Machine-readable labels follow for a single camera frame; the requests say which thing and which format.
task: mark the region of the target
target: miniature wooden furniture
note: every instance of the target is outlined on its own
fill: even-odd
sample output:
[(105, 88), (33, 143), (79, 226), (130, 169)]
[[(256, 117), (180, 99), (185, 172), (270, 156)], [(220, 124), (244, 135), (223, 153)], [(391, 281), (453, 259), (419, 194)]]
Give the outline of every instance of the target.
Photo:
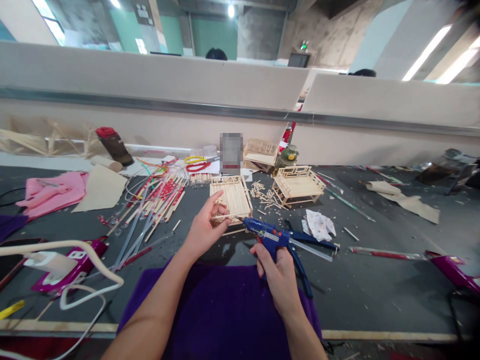
[[(242, 218), (252, 216), (253, 207), (250, 201), (249, 190), (243, 176), (214, 177), (210, 183), (210, 196), (220, 190), (223, 190), (223, 194), (217, 200), (217, 203), (226, 205), (229, 214), (221, 215), (217, 212), (211, 217), (211, 220), (221, 222), (224, 218), (230, 218), (231, 223), (229, 226), (233, 226), (242, 224), (236, 216)], [(227, 232), (223, 235), (238, 233), (244, 230), (242, 227), (240, 230)]]
[(243, 166), (250, 168), (248, 162), (254, 162), (263, 165), (264, 171), (269, 172), (275, 165), (278, 152), (279, 144), (251, 138), (243, 150)]
[[(281, 205), (297, 203), (316, 202), (324, 193), (326, 185), (312, 171), (311, 166), (289, 166), (278, 170), (277, 176), (273, 178), (272, 190)], [(308, 198), (298, 201), (296, 198)]]

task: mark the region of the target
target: purple fabric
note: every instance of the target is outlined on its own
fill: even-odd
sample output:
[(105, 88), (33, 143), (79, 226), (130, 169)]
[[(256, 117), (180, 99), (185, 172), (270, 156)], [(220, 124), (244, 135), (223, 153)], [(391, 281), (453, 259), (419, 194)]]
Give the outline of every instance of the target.
[(14, 231), (23, 228), (28, 221), (28, 216), (0, 215), (0, 243)]
[[(163, 271), (148, 269), (142, 273), (118, 332)], [(300, 289), (298, 292), (321, 339), (315, 304)], [(195, 264), (186, 278), (163, 359), (290, 359), (284, 324), (256, 266)]]

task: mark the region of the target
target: scissors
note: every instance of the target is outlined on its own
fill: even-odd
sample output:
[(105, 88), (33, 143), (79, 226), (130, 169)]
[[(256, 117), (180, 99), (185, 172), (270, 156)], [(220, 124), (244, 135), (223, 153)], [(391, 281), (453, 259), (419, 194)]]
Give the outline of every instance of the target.
[(220, 160), (220, 156), (209, 159), (203, 156), (189, 156), (185, 159), (185, 164), (187, 164), (185, 168), (190, 173), (198, 173), (217, 160)]

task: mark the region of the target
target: red bottle cap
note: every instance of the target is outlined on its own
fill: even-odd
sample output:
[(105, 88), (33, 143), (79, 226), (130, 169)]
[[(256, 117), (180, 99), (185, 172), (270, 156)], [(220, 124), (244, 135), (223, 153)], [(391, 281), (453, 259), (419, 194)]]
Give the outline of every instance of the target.
[(102, 139), (108, 139), (117, 135), (117, 132), (114, 130), (113, 127), (107, 127), (107, 126), (99, 127), (97, 130), (95, 130), (95, 132)]

